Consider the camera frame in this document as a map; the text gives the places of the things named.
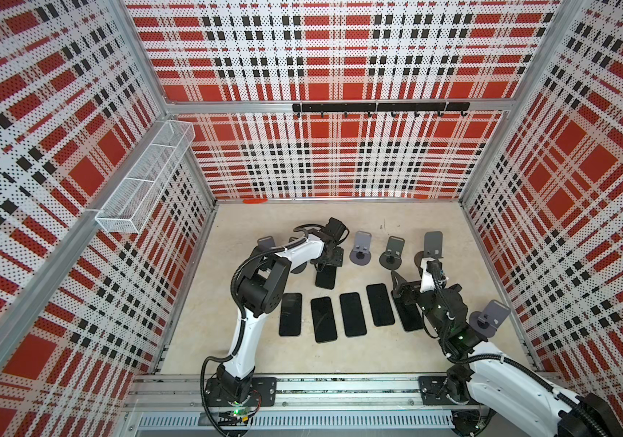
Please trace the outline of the black phone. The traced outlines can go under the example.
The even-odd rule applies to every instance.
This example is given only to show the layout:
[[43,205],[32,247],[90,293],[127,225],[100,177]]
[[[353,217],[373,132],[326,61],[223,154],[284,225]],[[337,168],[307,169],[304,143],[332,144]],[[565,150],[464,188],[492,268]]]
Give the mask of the black phone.
[[297,337],[302,332],[302,294],[285,293],[282,297],[279,335]]
[[415,303],[405,303],[401,299],[394,299],[397,314],[406,332],[422,331],[424,323],[419,307]]
[[349,292],[340,295],[342,322],[344,332],[348,338],[361,337],[367,334],[367,328],[362,310],[362,302],[358,292]]
[[384,284],[371,284],[366,287],[373,324],[375,327],[395,324],[395,317],[387,288]]
[[325,265],[316,271],[315,286],[320,289],[333,290],[337,277],[335,266]]

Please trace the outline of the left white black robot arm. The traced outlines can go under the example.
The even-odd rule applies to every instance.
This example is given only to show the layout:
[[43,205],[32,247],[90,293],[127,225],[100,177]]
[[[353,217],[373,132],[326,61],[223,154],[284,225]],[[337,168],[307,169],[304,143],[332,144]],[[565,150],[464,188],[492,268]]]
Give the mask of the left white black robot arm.
[[300,235],[282,246],[258,245],[235,270],[230,293],[238,310],[231,348],[224,357],[208,356],[203,365],[218,364],[215,386],[228,402],[245,403],[253,391],[255,356],[266,319],[282,303],[291,272],[309,263],[323,271],[339,267],[341,245],[349,229],[336,218],[324,225],[302,224],[293,230]]

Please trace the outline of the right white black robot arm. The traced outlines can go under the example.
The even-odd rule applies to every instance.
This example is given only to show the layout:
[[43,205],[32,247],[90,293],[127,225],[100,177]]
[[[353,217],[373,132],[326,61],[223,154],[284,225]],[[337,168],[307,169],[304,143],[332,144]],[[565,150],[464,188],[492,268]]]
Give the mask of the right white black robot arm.
[[440,260],[422,259],[419,271],[421,278],[414,282],[392,272],[392,295],[417,308],[451,362],[446,398],[481,404],[530,436],[623,436],[607,401],[550,382],[493,343],[510,314],[507,306],[492,300],[482,311],[470,312],[461,286],[448,285]]

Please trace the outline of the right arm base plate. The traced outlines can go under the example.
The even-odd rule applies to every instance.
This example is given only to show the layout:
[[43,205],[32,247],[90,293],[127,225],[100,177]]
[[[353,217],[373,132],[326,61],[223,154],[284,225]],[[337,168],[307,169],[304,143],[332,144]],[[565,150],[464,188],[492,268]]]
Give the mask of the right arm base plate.
[[476,405],[467,391],[466,384],[447,374],[418,377],[419,393],[425,406]]

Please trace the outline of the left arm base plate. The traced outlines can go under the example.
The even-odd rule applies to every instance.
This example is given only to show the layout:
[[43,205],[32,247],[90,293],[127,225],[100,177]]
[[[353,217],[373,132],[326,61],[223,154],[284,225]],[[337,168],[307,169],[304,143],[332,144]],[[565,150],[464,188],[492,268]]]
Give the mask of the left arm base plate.
[[243,380],[222,377],[208,380],[205,400],[208,406],[262,407],[274,406],[277,379],[274,377],[247,377]]

